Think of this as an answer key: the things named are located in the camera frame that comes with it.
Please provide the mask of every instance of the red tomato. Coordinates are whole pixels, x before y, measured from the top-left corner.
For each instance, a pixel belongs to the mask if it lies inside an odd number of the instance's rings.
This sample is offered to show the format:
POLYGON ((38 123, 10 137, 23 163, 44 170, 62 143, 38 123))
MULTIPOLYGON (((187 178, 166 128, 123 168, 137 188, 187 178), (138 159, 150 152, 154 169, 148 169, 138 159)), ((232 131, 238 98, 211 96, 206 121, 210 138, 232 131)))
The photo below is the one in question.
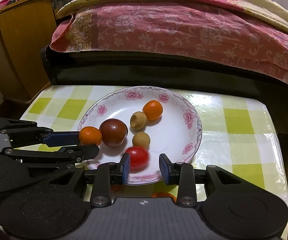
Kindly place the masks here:
POLYGON ((148 164, 148 152, 142 147, 132 146, 126 151, 131 158, 131 170, 142 170, 148 164))

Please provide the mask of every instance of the dark brown fruit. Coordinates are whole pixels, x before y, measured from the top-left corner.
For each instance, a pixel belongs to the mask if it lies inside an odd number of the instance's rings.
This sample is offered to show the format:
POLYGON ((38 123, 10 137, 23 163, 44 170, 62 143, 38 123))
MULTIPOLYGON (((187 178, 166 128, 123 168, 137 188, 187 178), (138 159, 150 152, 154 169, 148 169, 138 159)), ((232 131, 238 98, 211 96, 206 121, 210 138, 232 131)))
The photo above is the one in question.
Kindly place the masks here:
POLYGON ((120 146, 128 134, 126 124, 115 118, 102 122, 100 131, 103 143, 109 147, 120 146))

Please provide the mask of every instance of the green and white tablecloth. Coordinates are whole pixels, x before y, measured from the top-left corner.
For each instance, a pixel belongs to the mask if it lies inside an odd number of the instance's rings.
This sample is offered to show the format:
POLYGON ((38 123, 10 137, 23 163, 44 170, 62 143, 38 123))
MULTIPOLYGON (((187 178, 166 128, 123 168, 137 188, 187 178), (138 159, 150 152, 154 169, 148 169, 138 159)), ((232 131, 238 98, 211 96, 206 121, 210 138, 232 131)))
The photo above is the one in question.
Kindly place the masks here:
MULTIPOLYGON (((51 86, 44 90, 22 116, 54 131, 76 130, 86 111, 99 99, 124 87, 51 86)), ((257 100, 176 90, 196 108, 202 121, 201 145, 192 160, 194 168, 218 165, 282 198, 288 205, 288 191, 280 145, 266 106, 257 100)), ((54 151, 46 145, 24 147, 54 151)), ((85 199, 89 200, 91 186, 85 199)), ((124 186, 114 196, 151 196, 177 186, 163 181, 144 186, 124 186)), ((206 198, 203 185, 196 185, 197 199, 206 198)), ((283 233, 286 239, 287 230, 283 233)))

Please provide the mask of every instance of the tan round fruit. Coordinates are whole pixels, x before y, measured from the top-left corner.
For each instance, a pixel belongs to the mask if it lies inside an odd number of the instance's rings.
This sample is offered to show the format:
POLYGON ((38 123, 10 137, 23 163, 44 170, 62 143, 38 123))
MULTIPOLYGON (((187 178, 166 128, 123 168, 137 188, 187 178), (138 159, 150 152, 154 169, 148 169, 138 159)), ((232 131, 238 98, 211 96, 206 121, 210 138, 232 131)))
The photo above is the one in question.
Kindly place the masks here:
POLYGON ((130 125, 134 130, 141 130, 145 126, 146 122, 146 115, 143 112, 138 111, 132 114, 130 125))
POLYGON ((148 136, 145 132, 139 132, 133 136, 132 143, 134 146, 140 146, 144 149, 147 149, 149 147, 149 144, 151 143, 151 138, 148 136))

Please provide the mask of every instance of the floral plate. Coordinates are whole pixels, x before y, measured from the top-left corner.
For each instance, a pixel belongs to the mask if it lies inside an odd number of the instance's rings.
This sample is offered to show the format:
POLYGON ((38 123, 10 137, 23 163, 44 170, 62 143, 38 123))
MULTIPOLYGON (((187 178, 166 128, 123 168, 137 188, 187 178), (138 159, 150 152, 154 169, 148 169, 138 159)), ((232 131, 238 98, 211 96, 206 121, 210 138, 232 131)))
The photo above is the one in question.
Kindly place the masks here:
POLYGON ((99 128, 109 118, 120 119, 128 127, 127 139, 121 146, 111 148, 100 144, 98 156, 86 161, 90 169, 96 169, 106 162, 119 162, 124 151, 132 146, 134 134, 139 132, 130 127, 130 118, 150 100, 158 100, 162 104, 163 114, 156 121, 148 121, 141 130, 151 138, 149 164, 142 171, 130 173, 127 184, 143 185, 161 180, 158 165, 161 153, 165 153, 172 162, 188 163, 193 158, 202 137, 201 120, 195 108, 181 95, 170 90, 139 86, 124 88, 103 97, 84 114, 78 130, 85 126, 99 128))

